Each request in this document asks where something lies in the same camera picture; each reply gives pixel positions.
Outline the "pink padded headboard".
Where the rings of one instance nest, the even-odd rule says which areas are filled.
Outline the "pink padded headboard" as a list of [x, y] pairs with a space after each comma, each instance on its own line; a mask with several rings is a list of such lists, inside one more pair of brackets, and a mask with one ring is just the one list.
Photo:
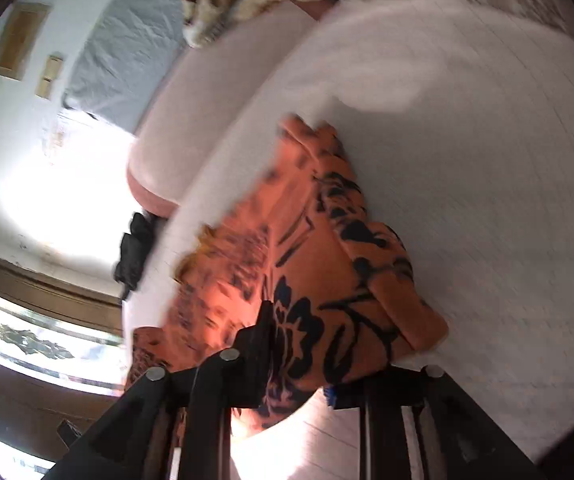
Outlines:
[[142, 116], [128, 156], [127, 184], [142, 209], [172, 216], [229, 126], [334, 5], [281, 3], [179, 57]]

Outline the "beige wall switch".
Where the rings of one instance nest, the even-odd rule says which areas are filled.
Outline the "beige wall switch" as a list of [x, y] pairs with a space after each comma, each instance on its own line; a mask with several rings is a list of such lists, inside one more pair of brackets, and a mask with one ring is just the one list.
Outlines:
[[40, 74], [40, 80], [38, 81], [35, 89], [36, 96], [44, 100], [50, 99], [50, 96], [52, 95], [52, 87], [54, 87], [55, 81], [60, 75], [62, 66], [63, 58], [59, 55], [51, 55], [47, 59], [44, 70]]

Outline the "wooden wall frame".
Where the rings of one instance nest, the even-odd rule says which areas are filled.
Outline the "wooden wall frame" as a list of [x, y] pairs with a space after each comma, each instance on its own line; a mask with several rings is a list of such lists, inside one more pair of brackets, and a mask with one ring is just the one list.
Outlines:
[[0, 76], [21, 80], [51, 6], [43, 3], [17, 2], [0, 35]]

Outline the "stained glass wooden door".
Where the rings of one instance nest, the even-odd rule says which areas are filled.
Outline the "stained glass wooden door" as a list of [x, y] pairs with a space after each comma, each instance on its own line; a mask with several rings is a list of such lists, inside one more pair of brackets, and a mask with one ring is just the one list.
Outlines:
[[123, 392], [130, 358], [112, 285], [83, 287], [0, 258], [0, 442], [59, 460]]

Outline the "orange black floral garment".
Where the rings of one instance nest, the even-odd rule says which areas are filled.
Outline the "orange black floral garment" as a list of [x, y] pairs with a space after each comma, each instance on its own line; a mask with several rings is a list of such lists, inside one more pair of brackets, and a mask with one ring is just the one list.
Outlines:
[[203, 228], [175, 281], [162, 324], [134, 330], [127, 378], [200, 364], [270, 304], [270, 380], [259, 408], [236, 414], [249, 434], [278, 424], [319, 388], [373, 374], [448, 332], [417, 294], [401, 238], [369, 218], [336, 130], [296, 116], [283, 122], [265, 177], [218, 226]]

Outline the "black garment on bed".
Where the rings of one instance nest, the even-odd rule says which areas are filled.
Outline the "black garment on bed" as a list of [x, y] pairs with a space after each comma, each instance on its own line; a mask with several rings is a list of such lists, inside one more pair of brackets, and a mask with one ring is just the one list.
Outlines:
[[156, 241], [159, 218], [150, 212], [135, 212], [128, 231], [121, 238], [120, 258], [113, 268], [113, 279], [121, 285], [121, 300], [137, 289], [145, 263]]

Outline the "pink quilted mattress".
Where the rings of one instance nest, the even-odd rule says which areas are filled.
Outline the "pink quilted mattress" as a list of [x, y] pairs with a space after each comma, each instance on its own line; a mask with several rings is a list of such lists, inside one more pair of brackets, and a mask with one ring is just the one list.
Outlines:
[[278, 122], [333, 125], [369, 212], [450, 327], [444, 368], [536, 460], [574, 428], [574, 39], [461, 0], [334, 6], [229, 126], [153, 249], [123, 328], [269, 166]]

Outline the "grey pillow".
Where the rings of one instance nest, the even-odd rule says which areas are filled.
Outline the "grey pillow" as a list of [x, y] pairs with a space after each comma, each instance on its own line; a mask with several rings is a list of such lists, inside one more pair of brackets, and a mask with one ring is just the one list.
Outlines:
[[180, 0], [111, 0], [76, 59], [62, 105], [133, 133], [185, 48]]

